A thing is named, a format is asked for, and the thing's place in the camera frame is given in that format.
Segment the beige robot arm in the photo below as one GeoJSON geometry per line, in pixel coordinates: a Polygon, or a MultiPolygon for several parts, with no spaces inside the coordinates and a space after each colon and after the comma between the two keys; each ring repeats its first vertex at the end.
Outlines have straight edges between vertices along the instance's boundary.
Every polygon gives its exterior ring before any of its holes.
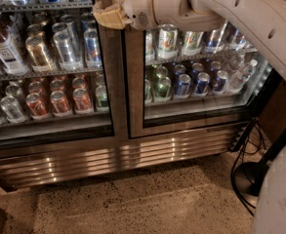
{"type": "MultiPolygon", "coordinates": [[[[97,22],[107,28],[153,29],[173,24],[183,30],[216,29],[228,20],[286,81],[286,1],[284,0],[99,0],[97,22]]],[[[252,234],[286,234],[286,130],[274,146],[261,186],[252,234]]]]}

